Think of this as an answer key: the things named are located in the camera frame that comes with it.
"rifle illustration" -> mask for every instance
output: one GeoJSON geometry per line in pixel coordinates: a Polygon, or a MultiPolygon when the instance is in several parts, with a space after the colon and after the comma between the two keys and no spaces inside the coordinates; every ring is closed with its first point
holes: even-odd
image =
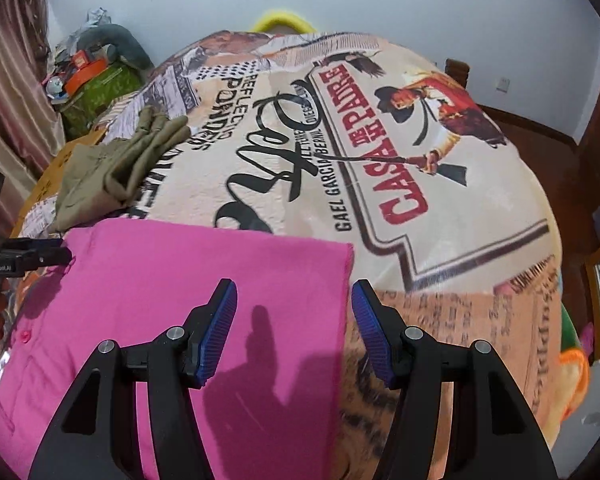
{"type": "MultiPolygon", "coordinates": [[[[421,169],[421,156],[337,156],[326,153],[313,153],[318,158],[336,160],[337,162],[392,162],[394,164],[409,164],[421,169]]],[[[436,174],[452,180],[460,186],[466,187],[466,167],[457,164],[439,164],[436,174]]]]}

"clutter pile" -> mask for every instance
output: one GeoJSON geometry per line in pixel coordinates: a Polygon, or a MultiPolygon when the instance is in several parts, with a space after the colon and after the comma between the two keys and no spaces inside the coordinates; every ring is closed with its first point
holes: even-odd
{"type": "Polygon", "coordinates": [[[104,9],[90,10],[86,22],[56,46],[42,82],[62,114],[67,139],[88,134],[115,98],[141,87],[152,66],[126,28],[111,23],[104,9]]]}

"green cloth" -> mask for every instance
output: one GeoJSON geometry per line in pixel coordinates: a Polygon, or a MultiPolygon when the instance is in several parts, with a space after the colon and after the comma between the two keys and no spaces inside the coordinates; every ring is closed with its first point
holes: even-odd
{"type": "Polygon", "coordinates": [[[93,122],[113,99],[138,90],[141,86],[136,71],[122,63],[112,64],[102,74],[87,81],[60,108],[67,140],[88,134],[93,122]]]}
{"type": "Polygon", "coordinates": [[[131,139],[76,146],[62,176],[54,228],[66,231],[130,205],[161,156],[190,134],[185,116],[168,120],[147,106],[131,139]]]}
{"type": "Polygon", "coordinates": [[[571,322],[571,318],[567,313],[567,309],[564,305],[562,307],[562,339],[560,345],[560,352],[564,352],[570,348],[581,348],[580,339],[578,338],[578,333],[576,332],[573,323],[571,322]]]}

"wooden furniture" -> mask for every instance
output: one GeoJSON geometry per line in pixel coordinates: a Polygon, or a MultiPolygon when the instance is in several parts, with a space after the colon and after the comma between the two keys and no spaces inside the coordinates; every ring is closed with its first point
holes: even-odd
{"type": "Polygon", "coordinates": [[[447,59],[445,63],[445,74],[451,76],[455,82],[466,88],[466,82],[469,79],[470,67],[464,61],[457,59],[447,59]]]}

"yellow object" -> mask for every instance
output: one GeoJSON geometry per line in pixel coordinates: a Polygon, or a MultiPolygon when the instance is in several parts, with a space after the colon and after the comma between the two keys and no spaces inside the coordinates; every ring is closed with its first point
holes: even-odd
{"type": "Polygon", "coordinates": [[[269,32],[278,25],[292,28],[298,34],[317,32],[309,22],[286,10],[270,10],[253,25],[251,32],[269,32]]]}

